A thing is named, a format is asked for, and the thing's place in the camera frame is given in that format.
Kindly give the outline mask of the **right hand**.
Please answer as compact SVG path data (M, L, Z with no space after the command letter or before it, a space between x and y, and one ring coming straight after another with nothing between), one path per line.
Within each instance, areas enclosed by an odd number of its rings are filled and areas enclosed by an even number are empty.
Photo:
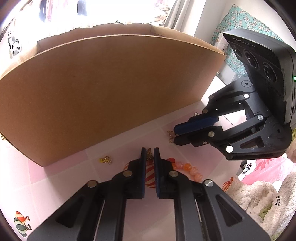
M296 163L296 149L288 149L286 154L289 160L291 160L293 163Z

